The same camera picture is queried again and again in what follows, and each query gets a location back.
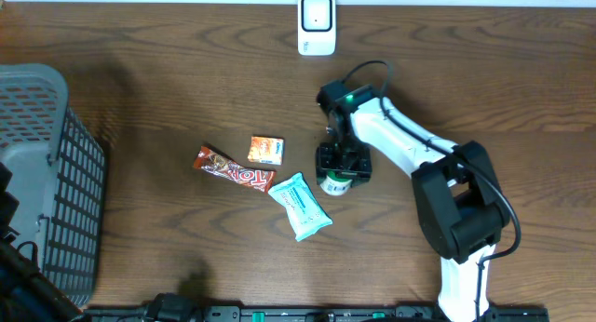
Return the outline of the orange tissue pack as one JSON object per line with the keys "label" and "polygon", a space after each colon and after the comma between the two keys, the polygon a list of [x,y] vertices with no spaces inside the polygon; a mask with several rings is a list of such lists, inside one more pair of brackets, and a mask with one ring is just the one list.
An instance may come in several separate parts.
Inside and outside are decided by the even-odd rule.
{"label": "orange tissue pack", "polygon": [[252,163],[280,166],[283,160],[284,140],[270,137],[251,137],[248,160]]}

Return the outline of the teal wet wipes pack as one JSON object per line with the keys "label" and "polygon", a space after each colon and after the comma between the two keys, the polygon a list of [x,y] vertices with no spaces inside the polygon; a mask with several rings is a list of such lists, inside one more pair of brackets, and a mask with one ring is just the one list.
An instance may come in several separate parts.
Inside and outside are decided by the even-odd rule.
{"label": "teal wet wipes pack", "polygon": [[297,242],[333,224],[311,192],[302,172],[271,187],[268,194],[286,209]]}

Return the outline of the red chocolate bar wrapper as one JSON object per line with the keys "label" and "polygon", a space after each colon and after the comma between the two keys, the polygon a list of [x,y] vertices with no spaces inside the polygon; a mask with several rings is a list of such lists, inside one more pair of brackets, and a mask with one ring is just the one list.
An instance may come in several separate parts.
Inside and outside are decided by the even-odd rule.
{"label": "red chocolate bar wrapper", "polygon": [[263,193],[268,192],[276,177],[274,170],[245,168],[206,146],[202,146],[198,152],[193,168]]}

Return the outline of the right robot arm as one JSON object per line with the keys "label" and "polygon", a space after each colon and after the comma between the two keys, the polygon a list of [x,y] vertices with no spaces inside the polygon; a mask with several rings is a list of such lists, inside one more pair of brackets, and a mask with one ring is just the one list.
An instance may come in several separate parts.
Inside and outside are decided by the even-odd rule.
{"label": "right robot arm", "polygon": [[332,137],[316,151],[320,188],[344,195],[370,180],[371,149],[387,157],[410,178],[419,225],[440,255],[442,315],[480,320],[489,310],[485,269],[511,219],[486,150],[432,134],[372,86],[350,90],[332,81],[317,104]]}

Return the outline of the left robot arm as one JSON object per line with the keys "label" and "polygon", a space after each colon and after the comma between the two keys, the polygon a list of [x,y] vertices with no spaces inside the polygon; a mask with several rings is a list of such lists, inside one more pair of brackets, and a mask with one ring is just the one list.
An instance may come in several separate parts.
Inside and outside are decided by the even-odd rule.
{"label": "left robot arm", "polygon": [[3,321],[195,321],[204,319],[196,303],[175,294],[159,294],[132,308],[83,310],[71,302],[37,267],[33,256],[23,256],[12,245],[17,232],[10,222],[19,201],[7,191],[12,173],[1,167],[1,319]]}

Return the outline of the green lid seasoning jar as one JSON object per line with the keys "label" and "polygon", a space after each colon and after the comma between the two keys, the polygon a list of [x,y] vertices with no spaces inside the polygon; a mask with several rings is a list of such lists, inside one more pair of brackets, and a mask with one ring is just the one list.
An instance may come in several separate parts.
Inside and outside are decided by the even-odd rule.
{"label": "green lid seasoning jar", "polygon": [[319,186],[327,195],[341,196],[351,188],[352,182],[351,179],[341,178],[336,173],[329,171]]}

